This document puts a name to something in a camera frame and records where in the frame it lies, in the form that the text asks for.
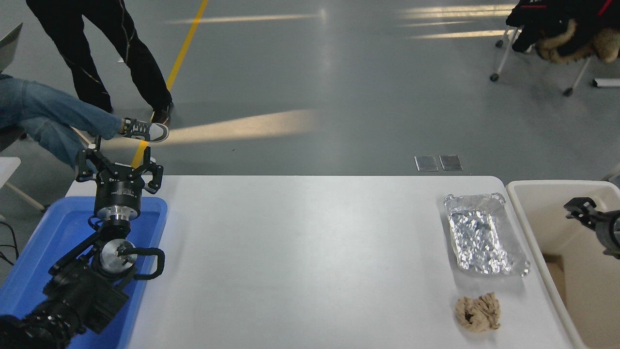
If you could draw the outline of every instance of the black pants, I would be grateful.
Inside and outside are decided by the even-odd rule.
[[[84,36],[86,17],[116,48],[131,71],[138,92],[153,109],[172,101],[164,77],[148,47],[140,41],[123,0],[26,0],[45,32],[56,44],[73,74],[77,96],[105,111],[112,110],[110,95],[92,61]]]

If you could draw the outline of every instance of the gray floor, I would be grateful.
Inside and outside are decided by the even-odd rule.
[[[164,76],[200,3],[126,4]],[[172,87],[172,135],[153,146],[153,157],[174,175],[601,179],[620,161],[620,91],[588,82],[618,77],[620,66],[593,61],[575,94],[564,97],[578,64],[512,54],[500,80],[490,82],[503,51],[494,46],[498,36],[477,32],[503,30],[512,5],[211,0]],[[75,94],[68,68],[25,3],[0,0],[0,18],[0,33],[24,22],[6,73]],[[474,33],[429,37],[466,32]],[[88,22],[86,34],[116,113],[146,120],[148,106],[111,44]],[[105,145],[122,162],[135,148],[123,140]],[[417,171],[414,156],[447,154],[458,155],[464,171]],[[22,159],[11,181],[44,204],[63,197],[73,180],[71,168],[30,139],[2,156]],[[0,189],[0,213],[23,248],[41,215],[7,188]],[[8,271],[0,263],[0,281]]]

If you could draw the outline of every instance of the white table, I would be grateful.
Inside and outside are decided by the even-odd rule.
[[[21,163],[19,158],[0,156],[0,188],[4,186],[4,183],[9,180]]]
[[[165,176],[166,268],[129,348],[569,348],[534,263],[525,278],[455,264],[443,198],[494,192],[508,197],[493,177]],[[457,299],[491,291],[501,328],[462,329]]]

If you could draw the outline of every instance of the laptop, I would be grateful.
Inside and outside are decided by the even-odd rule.
[[[0,71],[5,70],[15,57],[15,51],[17,50],[17,39],[19,38],[19,32],[22,30],[23,23],[20,23],[0,40]]]

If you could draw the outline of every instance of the blue jeans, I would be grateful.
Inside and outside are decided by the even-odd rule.
[[[0,128],[20,125],[41,147],[72,167],[84,146],[71,126],[111,139],[121,122],[57,89],[0,75]]]

